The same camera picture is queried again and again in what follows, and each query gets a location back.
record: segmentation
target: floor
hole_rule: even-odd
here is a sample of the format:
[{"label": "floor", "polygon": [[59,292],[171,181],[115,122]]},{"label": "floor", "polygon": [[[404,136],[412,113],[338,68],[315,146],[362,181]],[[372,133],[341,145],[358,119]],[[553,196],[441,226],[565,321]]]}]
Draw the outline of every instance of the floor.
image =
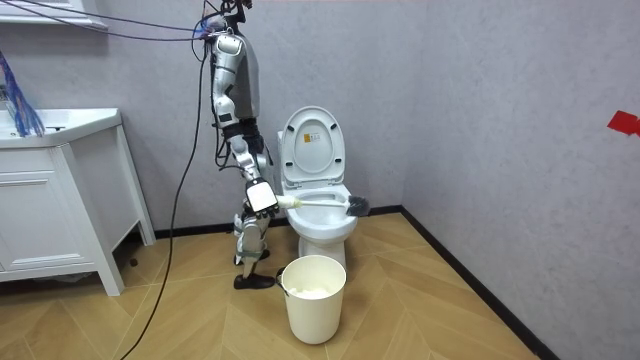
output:
[{"label": "floor", "polygon": [[[267,239],[259,272],[275,274],[296,257],[297,237],[276,227]],[[232,289],[232,235],[180,238],[160,307],[128,359],[537,359],[402,215],[360,219],[347,244],[340,328],[309,346],[292,335],[280,288]],[[151,312],[167,249],[166,240],[122,244],[119,297],[95,276],[0,284],[0,359],[119,359]]]}]

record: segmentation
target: bathroom sink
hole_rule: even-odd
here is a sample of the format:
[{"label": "bathroom sink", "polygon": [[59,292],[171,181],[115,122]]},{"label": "bathroom sink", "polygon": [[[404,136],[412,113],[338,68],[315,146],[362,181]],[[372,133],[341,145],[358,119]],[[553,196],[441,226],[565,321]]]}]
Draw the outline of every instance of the bathroom sink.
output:
[{"label": "bathroom sink", "polygon": [[46,131],[21,138],[8,111],[0,111],[0,149],[51,147],[122,123],[118,109],[36,110]]}]

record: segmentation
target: sink cabinet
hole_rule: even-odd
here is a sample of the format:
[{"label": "sink cabinet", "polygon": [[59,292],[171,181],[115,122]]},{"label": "sink cabinet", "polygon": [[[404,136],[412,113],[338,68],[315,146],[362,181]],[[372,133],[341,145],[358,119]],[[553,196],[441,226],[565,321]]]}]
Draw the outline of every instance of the sink cabinet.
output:
[{"label": "sink cabinet", "polygon": [[122,124],[110,121],[56,146],[0,148],[0,281],[97,271],[107,294],[121,293],[113,249],[135,228],[145,245],[155,237]]}]

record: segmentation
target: wastebasket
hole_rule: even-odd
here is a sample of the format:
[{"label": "wastebasket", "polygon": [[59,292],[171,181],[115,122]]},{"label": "wastebasket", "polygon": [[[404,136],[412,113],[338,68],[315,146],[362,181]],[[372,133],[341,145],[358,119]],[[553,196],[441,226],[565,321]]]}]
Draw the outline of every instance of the wastebasket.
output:
[{"label": "wastebasket", "polygon": [[278,276],[289,325],[307,344],[321,344],[338,330],[347,273],[336,260],[310,255],[291,262]]}]

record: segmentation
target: toilet base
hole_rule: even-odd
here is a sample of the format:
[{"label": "toilet base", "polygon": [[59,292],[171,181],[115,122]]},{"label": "toilet base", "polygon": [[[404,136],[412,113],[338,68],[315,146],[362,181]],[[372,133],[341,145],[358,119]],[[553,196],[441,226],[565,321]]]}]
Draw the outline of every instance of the toilet base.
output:
[{"label": "toilet base", "polygon": [[339,262],[345,270],[347,269],[347,261],[344,256],[344,241],[337,244],[326,246],[318,246],[317,244],[300,237],[298,240],[298,256],[307,255],[323,255],[330,257]]}]

